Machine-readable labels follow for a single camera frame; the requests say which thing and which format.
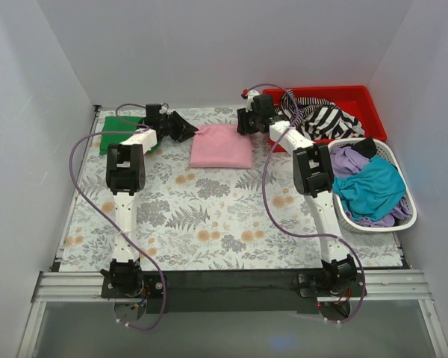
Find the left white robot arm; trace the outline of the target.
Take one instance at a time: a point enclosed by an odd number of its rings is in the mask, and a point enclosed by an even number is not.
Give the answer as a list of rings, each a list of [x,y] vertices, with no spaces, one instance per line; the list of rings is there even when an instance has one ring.
[[[115,223],[119,233],[108,270],[102,274],[109,287],[127,298],[136,298],[145,290],[141,274],[140,253],[129,243],[137,232],[137,203],[146,183],[145,153],[168,136],[176,142],[190,139],[197,128],[167,104],[146,104],[145,116],[136,124],[119,117],[134,128],[132,134],[111,139],[107,147],[105,181],[113,196]]]

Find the pink t-shirt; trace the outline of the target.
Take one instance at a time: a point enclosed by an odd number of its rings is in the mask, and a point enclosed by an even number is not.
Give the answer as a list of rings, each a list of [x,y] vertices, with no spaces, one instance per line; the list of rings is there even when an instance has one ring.
[[[193,137],[193,168],[250,169],[253,164],[250,135],[237,132],[236,124],[201,125]]]

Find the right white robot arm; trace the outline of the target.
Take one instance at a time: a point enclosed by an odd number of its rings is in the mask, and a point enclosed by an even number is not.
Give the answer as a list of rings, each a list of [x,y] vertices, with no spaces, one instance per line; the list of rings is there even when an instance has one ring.
[[[314,276],[304,274],[299,285],[311,292],[327,292],[331,296],[340,296],[350,291],[357,280],[358,268],[352,251],[343,240],[334,209],[332,170],[328,146],[318,144],[299,132],[297,126],[302,123],[301,109],[293,104],[294,113],[287,119],[279,114],[268,94],[244,90],[241,97],[246,106],[237,111],[237,132],[241,135],[268,134],[292,157],[293,183],[297,192],[303,195],[311,211],[317,232],[297,234],[280,227],[288,236],[320,241],[320,260],[322,269]]]

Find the green t-shirt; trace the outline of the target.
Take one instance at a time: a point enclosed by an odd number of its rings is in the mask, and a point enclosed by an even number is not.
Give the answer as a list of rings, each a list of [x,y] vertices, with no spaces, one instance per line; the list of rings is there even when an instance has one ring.
[[[154,151],[160,144],[154,129],[136,116],[107,116],[100,139],[99,154],[106,155],[111,145],[141,145],[143,153]]]

